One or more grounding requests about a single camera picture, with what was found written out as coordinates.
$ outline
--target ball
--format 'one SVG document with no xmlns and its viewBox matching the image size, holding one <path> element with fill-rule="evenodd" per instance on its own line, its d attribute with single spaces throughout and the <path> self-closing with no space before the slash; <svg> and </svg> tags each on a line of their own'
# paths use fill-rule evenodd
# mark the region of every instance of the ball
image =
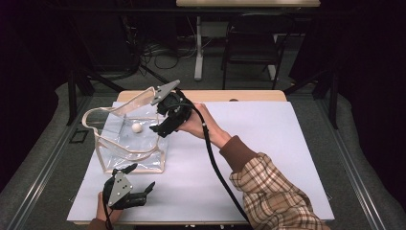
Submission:
<svg viewBox="0 0 406 230">
<path fill-rule="evenodd" d="M 136 132 L 136 133 L 143 131 L 143 126 L 141 126 L 141 124 L 139 124 L 139 123 L 132 124 L 131 128 L 132 128 L 132 131 Z"/>
</svg>

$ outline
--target plaid shirt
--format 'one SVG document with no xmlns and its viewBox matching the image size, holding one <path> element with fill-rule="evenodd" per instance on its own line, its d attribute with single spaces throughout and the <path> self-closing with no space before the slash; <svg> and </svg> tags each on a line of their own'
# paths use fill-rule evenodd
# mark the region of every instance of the plaid shirt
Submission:
<svg viewBox="0 0 406 230">
<path fill-rule="evenodd" d="M 313 213 L 307 195 L 266 154 L 259 153 L 230 179 L 244 193 L 244 210 L 254 229 L 329 229 Z"/>
</svg>

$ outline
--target black chair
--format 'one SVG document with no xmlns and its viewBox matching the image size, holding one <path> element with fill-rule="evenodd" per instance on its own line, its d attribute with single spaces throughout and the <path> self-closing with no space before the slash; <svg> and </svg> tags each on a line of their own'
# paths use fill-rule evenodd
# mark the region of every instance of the black chair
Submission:
<svg viewBox="0 0 406 230">
<path fill-rule="evenodd" d="M 278 80 L 285 41 L 295 28 L 295 21 L 287 14 L 246 12 L 232 18 L 227 26 L 226 45 L 221 63 L 223 89 L 226 84 L 227 63 L 255 64 L 276 67 L 272 89 Z M 283 35 L 276 42 L 274 35 Z"/>
</svg>

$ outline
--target person's right hand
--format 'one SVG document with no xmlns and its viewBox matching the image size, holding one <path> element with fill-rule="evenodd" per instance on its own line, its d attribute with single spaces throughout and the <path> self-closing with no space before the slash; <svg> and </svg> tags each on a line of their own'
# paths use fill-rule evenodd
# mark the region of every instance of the person's right hand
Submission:
<svg viewBox="0 0 406 230">
<path fill-rule="evenodd" d="M 209 137 L 211 142 L 218 148 L 222 148 L 230 139 L 231 136 L 228 132 L 224 131 L 215 121 L 207 106 L 203 103 L 194 103 L 194 106 L 203 116 L 205 124 L 209 130 Z M 178 130 L 187 131 L 188 133 L 198 137 L 204 138 L 202 122 L 196 111 L 192 111 L 191 117 L 182 124 Z"/>
</svg>

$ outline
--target desk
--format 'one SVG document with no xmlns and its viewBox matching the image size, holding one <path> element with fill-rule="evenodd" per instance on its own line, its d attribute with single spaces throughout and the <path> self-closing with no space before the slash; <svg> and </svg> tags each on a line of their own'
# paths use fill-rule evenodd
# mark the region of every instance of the desk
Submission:
<svg viewBox="0 0 406 230">
<path fill-rule="evenodd" d="M 217 122 L 231 134 L 238 133 L 253 150 L 267 152 L 285 176 L 308 194 L 315 213 L 321 219 L 334 219 L 296 115 L 281 91 L 183 92 L 192 101 L 206 102 Z M 123 103 L 136 93 L 137 91 L 124 91 L 118 101 Z M 231 99 L 238 99 L 239 102 L 224 102 Z M 246 223 L 216 177 L 204 141 L 185 132 L 175 132 L 167 138 L 170 138 L 169 148 L 163 173 L 136 173 L 127 176 L 134 186 L 132 193 L 142 191 L 152 181 L 155 181 L 156 185 L 148 195 L 146 206 L 125 210 L 119 223 Z M 227 179 L 231 169 L 217 153 L 216 147 L 213 147 L 213 151 L 223 177 L 242 204 L 242 193 L 235 190 Z M 96 194 L 110 176 L 102 172 L 97 156 L 93 153 L 68 216 L 69 221 L 86 224 L 94 217 Z"/>
<path fill-rule="evenodd" d="M 195 7 L 195 8 L 214 8 L 214 7 L 228 7 L 228 8 L 313 8 L 319 7 L 319 0 L 176 0 L 178 7 Z M 202 80 L 203 68 L 203 51 L 201 43 L 201 18 L 197 16 L 196 21 L 196 65 L 194 69 L 194 79 L 196 81 Z M 275 67 L 268 66 L 270 76 L 275 76 Z"/>
</svg>

